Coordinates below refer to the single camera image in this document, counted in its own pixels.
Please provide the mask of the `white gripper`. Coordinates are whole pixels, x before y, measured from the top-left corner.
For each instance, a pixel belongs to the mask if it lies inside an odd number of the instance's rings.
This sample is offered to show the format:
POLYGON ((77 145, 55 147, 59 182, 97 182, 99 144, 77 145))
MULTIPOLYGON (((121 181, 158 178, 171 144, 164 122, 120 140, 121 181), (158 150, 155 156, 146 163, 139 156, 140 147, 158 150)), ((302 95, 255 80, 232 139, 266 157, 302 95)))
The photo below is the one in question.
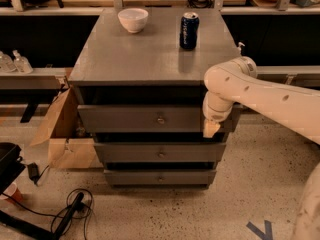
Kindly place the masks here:
POLYGON ((227 119, 232 111, 233 102, 225 100, 218 95, 207 92, 203 100, 203 137, 212 138, 220 129, 220 124, 227 119))

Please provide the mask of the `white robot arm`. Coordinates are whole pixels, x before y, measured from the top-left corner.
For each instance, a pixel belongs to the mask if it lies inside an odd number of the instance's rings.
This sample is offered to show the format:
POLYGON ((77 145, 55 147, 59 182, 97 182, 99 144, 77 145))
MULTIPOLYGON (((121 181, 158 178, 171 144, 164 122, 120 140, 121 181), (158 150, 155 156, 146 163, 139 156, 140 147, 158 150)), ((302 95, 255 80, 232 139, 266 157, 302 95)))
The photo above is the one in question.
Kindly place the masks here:
MULTIPOLYGON (((235 102, 320 144, 320 91, 257 78, 246 56, 210 67, 204 74, 203 136, 211 138, 235 102)), ((290 240, 320 240, 320 165, 310 174, 290 240)))

